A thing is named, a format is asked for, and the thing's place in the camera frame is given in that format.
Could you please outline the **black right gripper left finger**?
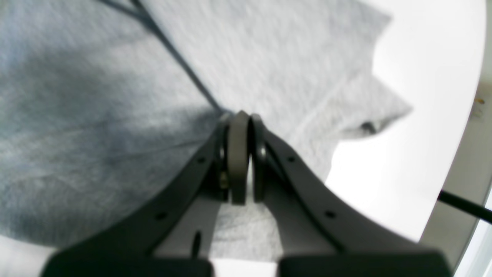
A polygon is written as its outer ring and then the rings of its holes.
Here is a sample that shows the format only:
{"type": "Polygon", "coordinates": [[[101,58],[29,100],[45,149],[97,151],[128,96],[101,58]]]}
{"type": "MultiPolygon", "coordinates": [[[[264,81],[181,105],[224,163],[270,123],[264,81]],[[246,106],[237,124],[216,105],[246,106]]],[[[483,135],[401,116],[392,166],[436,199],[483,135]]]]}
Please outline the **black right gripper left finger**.
{"type": "Polygon", "coordinates": [[[246,112],[214,133],[167,187],[110,228],[54,254],[43,277],[211,277],[207,256],[222,203],[244,205],[246,112]]]}

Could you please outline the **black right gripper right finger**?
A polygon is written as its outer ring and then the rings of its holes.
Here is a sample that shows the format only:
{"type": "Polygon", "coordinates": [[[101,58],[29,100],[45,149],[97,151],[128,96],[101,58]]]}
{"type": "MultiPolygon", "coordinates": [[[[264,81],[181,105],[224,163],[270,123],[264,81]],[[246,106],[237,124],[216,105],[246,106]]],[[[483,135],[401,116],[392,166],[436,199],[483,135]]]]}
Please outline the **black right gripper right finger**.
{"type": "Polygon", "coordinates": [[[334,195],[302,158],[250,117],[253,197],[276,219],[279,277],[449,277],[443,255],[371,221],[334,195]]]}

